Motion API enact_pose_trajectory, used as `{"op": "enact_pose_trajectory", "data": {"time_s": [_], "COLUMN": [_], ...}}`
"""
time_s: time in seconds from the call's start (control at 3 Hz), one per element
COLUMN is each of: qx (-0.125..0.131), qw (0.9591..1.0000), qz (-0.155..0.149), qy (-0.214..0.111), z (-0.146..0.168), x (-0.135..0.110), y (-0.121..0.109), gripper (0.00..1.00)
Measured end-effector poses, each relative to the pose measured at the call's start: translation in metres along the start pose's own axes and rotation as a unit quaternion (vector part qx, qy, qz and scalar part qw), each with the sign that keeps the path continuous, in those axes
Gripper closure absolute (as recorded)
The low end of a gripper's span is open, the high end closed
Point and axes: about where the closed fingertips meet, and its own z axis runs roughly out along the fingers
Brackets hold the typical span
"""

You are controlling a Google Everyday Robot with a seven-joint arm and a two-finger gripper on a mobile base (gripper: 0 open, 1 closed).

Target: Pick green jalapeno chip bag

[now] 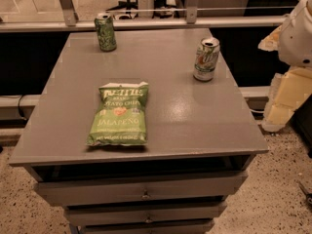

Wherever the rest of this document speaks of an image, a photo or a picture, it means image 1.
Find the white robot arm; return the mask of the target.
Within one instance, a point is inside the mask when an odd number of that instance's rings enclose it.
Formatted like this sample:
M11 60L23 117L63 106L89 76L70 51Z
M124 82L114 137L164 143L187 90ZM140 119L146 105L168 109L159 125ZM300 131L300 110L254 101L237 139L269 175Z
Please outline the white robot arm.
M312 0L300 0L284 22L260 41L263 51L277 51L290 68L274 75L261 127L278 132L312 95Z

